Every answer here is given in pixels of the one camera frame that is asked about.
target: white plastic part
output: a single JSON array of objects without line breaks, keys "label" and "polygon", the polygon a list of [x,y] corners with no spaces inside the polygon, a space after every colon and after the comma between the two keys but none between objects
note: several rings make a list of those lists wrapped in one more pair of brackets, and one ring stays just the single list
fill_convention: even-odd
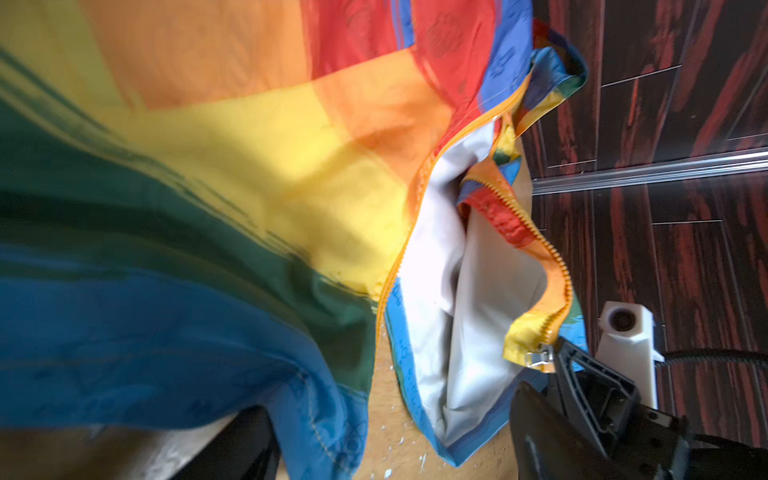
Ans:
[{"label": "white plastic part", "polygon": [[[626,330],[617,321],[629,318],[625,313],[634,317],[631,327],[624,323]],[[654,361],[663,362],[664,357],[654,348],[654,314],[636,303],[606,302],[600,328],[603,336],[594,358],[631,379],[640,391],[640,402],[658,409]]]}]

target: stitching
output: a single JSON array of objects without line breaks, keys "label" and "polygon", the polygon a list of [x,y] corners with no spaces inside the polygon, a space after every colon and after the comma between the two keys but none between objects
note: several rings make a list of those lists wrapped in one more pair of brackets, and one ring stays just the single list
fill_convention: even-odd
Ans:
[{"label": "stitching", "polygon": [[[489,101],[493,100],[494,98],[496,98],[496,97],[498,97],[498,96],[501,96],[501,95],[503,95],[504,93],[505,93],[505,91],[500,91],[500,92],[498,92],[497,94],[495,94],[495,95],[492,95],[491,97],[488,97],[488,98],[486,98],[486,99],[485,99],[485,100],[482,102],[482,106],[484,107],[486,103],[488,103]],[[465,106],[464,106],[464,109],[467,109],[467,107],[468,107],[470,104],[467,104],[467,105],[465,105]],[[462,127],[462,126],[460,126],[460,125],[461,125],[461,123],[462,123],[464,120],[466,120],[466,119],[467,119],[467,117],[469,117],[469,116],[470,116],[470,114],[472,114],[472,112],[471,112],[471,111],[466,111],[466,112],[464,113],[464,116],[462,117],[462,119],[461,119],[461,120],[459,120],[459,121],[457,121],[457,122],[456,122],[456,124],[453,126],[453,128],[450,130],[450,132],[449,132],[449,133],[447,133],[446,135],[450,135],[450,136],[452,137],[453,135],[455,135],[455,133],[454,133],[454,132],[458,133],[458,132],[459,132],[461,129],[463,129],[464,127]]]},{"label": "stitching", "polygon": [[312,389],[310,388],[310,384],[309,384],[309,382],[307,382],[307,381],[306,381],[306,379],[305,379],[305,378],[304,378],[304,376],[301,374],[301,372],[299,372],[299,371],[296,371],[296,376],[298,376],[298,377],[299,377],[299,379],[300,379],[302,382],[304,382],[304,385],[306,386],[306,396],[307,396],[307,404],[308,404],[308,407],[309,407],[309,408],[308,408],[308,413],[309,413],[309,416],[310,416],[310,425],[312,426],[312,430],[313,430],[313,432],[315,432],[315,436],[317,437],[317,442],[320,444],[320,446],[321,446],[321,447],[323,447],[323,450],[325,451],[325,453],[326,453],[326,456],[327,456],[328,458],[330,458],[330,459],[331,459],[331,462],[333,462],[333,463],[334,463],[336,466],[338,466],[339,468],[341,468],[341,469],[342,469],[344,472],[347,472],[347,473],[349,473],[349,474],[351,475],[351,474],[352,474],[352,471],[351,471],[351,470],[349,470],[349,469],[348,469],[347,467],[345,467],[344,465],[341,465],[340,463],[338,463],[338,462],[336,461],[336,459],[334,458],[334,456],[333,456],[333,454],[331,453],[331,451],[330,451],[330,450],[328,449],[328,447],[326,447],[326,445],[323,443],[323,439],[322,439],[322,438],[320,438],[320,433],[317,431],[317,428],[315,427],[315,422],[313,421],[314,419],[313,419],[313,414],[312,414],[312,399],[310,398],[310,396],[312,395]]},{"label": "stitching", "polygon": [[352,387],[348,387],[348,386],[346,386],[346,385],[344,385],[342,383],[337,383],[336,386],[339,387],[339,390],[344,390],[345,392],[349,393],[351,396],[353,396],[353,397],[355,397],[357,399],[365,400],[366,402],[368,402],[369,396],[365,395],[363,392],[357,392]]}]

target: wood floor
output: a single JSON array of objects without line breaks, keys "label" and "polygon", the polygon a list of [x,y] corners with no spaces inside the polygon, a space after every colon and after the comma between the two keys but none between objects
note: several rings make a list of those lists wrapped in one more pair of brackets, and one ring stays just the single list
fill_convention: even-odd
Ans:
[{"label": "wood floor", "polygon": [[589,69],[522,136],[557,177],[768,145],[765,0],[533,0]]},{"label": "wood floor", "polygon": [[[768,172],[534,197],[569,265],[592,352],[607,300],[644,304],[664,351],[768,352]],[[750,366],[665,367],[660,408],[696,433],[768,447],[768,376]]]}]

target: blue fabric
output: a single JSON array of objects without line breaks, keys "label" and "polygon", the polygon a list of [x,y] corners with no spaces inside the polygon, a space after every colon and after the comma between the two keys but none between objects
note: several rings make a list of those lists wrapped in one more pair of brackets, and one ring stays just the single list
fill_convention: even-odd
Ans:
[{"label": "blue fabric", "polygon": [[533,50],[531,0],[497,0],[496,11],[499,13],[491,57],[478,93],[480,112],[511,97],[530,69]]},{"label": "blue fabric", "polygon": [[23,392],[0,399],[4,426],[187,428],[263,405],[291,478],[349,478],[359,465],[367,398],[270,314],[162,273],[15,243],[0,243],[0,268],[0,389]]},{"label": "blue fabric", "polygon": [[457,205],[463,204],[467,198],[472,195],[473,192],[476,192],[477,190],[480,190],[483,188],[483,185],[480,182],[476,182],[474,180],[465,180],[462,182],[462,187],[458,192],[458,200],[456,201]]},{"label": "blue fabric", "polygon": [[499,171],[501,171],[502,176],[507,180],[508,184],[512,185],[515,182],[515,178],[518,177],[521,162],[522,159],[517,157],[513,161],[498,166]]},{"label": "blue fabric", "polygon": [[571,77],[554,48],[539,48],[532,57],[531,83],[523,97],[523,108],[527,111],[536,108],[560,83]]},{"label": "blue fabric", "polygon": [[422,431],[424,436],[432,444],[438,455],[446,463],[459,466],[467,458],[485,445],[496,433],[509,422],[509,406],[512,396],[520,382],[531,383],[539,391],[547,385],[547,376],[544,373],[525,369],[515,377],[512,383],[500,395],[498,401],[488,411],[480,425],[463,435],[451,445],[443,445],[435,436],[432,423],[424,410],[419,386],[416,383],[415,364],[411,340],[408,333],[408,320],[402,305],[402,289],[400,280],[395,281],[392,292],[389,294],[389,302],[386,307],[386,325],[392,344],[392,358],[395,371],[400,382],[400,391],[406,402],[406,407],[413,418],[413,422]]},{"label": "blue fabric", "polygon": [[[574,298],[574,304],[571,307],[571,311],[568,312],[568,316],[565,317],[565,321],[560,326],[558,334],[576,345],[578,348],[589,353],[589,345],[587,344],[587,328],[584,324],[584,315],[581,313],[581,304],[578,299]],[[584,369],[578,363],[572,364],[572,368],[575,372],[580,372]]]},{"label": "blue fabric", "polygon": [[392,23],[397,38],[397,48],[412,47],[414,43],[411,0],[392,0]]}]

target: green fabric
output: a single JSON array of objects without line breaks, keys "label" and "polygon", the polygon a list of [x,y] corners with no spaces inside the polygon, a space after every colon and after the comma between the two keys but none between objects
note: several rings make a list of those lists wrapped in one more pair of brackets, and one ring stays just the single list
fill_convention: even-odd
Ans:
[{"label": "green fabric", "polygon": [[511,159],[512,157],[504,153],[500,148],[493,152],[493,163],[497,165],[508,164]]},{"label": "green fabric", "polygon": [[[339,384],[370,391],[376,305],[278,253],[280,239],[270,239],[271,249],[258,244],[187,192],[75,149],[1,101],[0,170],[7,241],[98,259],[111,274],[145,266],[228,292],[309,333]],[[55,274],[12,267],[0,266]]]}]

